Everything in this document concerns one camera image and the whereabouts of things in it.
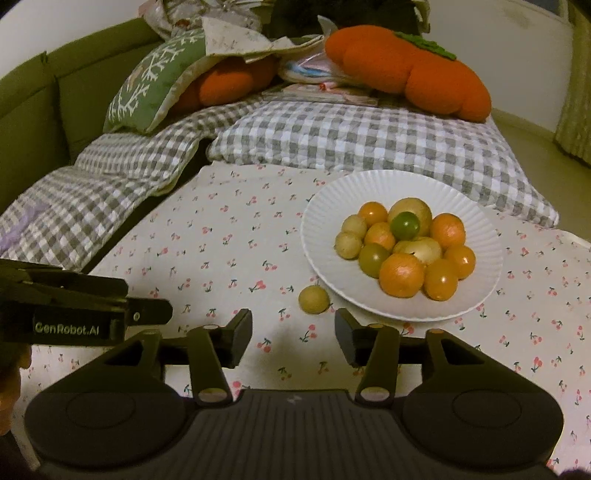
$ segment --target cherry print tablecloth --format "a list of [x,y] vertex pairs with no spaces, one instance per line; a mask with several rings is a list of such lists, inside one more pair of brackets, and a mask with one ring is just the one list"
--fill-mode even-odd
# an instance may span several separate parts
[[[362,371],[351,368],[334,337],[333,313],[347,307],[362,323],[384,322],[403,335],[441,327],[549,391],[565,416],[550,465],[557,472],[591,469],[591,246],[484,209],[501,237],[505,264],[496,291],[476,310],[445,322],[392,322],[331,293],[323,314],[303,313],[302,288],[318,282],[298,230],[307,200],[341,174],[274,166],[214,164],[144,219],[99,264],[97,275],[124,278],[133,295],[169,299],[165,336],[200,325],[224,325],[241,308],[254,316],[243,360],[226,370],[235,395],[243,388],[347,388]],[[129,335],[135,332],[130,329]],[[25,445],[22,412],[30,398],[100,355],[102,349],[34,348],[23,376],[14,432]],[[402,370],[398,394],[420,382],[420,369]],[[167,383],[190,395],[187,368],[171,367]]]

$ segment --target floor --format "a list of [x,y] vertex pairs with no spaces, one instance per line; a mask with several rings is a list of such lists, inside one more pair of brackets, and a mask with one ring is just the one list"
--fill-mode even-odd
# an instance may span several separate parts
[[496,121],[534,187],[560,214],[558,228],[591,241],[591,168],[551,141]]

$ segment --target white wall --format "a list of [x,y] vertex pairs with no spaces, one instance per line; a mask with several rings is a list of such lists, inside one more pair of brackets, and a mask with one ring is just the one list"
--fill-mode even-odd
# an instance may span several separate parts
[[570,78],[570,24],[521,0],[430,3],[427,38],[480,76],[493,106],[556,130]]
[[0,20],[0,77],[25,60],[137,17],[145,0],[21,0]]
[[[39,52],[136,17],[143,1],[21,0],[0,20],[0,77]],[[569,23],[522,0],[430,2],[427,37],[476,71],[494,107],[554,131],[570,76]]]

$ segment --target folded cloth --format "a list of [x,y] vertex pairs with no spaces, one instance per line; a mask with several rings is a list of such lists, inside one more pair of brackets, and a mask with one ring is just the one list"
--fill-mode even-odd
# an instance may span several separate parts
[[22,232],[28,225],[37,218],[41,212],[49,208],[45,203],[37,203],[35,206],[28,208],[25,214],[21,217],[19,222],[13,226],[6,235],[0,237],[0,255],[8,250],[13,244],[18,242]]

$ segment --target plate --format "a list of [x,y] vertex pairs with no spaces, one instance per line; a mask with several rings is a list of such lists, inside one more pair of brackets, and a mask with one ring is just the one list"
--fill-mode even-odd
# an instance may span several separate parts
[[[406,197],[425,201],[434,217],[443,212],[457,215],[466,228],[466,245],[476,254],[476,268],[447,301],[431,300],[422,292],[411,299],[386,295],[357,261],[344,260],[334,251],[343,221],[364,203],[380,202],[389,210]],[[398,170],[352,173],[319,190],[304,212],[301,241],[312,268],[338,295],[369,312],[408,322],[446,320],[476,308],[494,291],[503,264],[496,230],[477,203],[438,180]]]

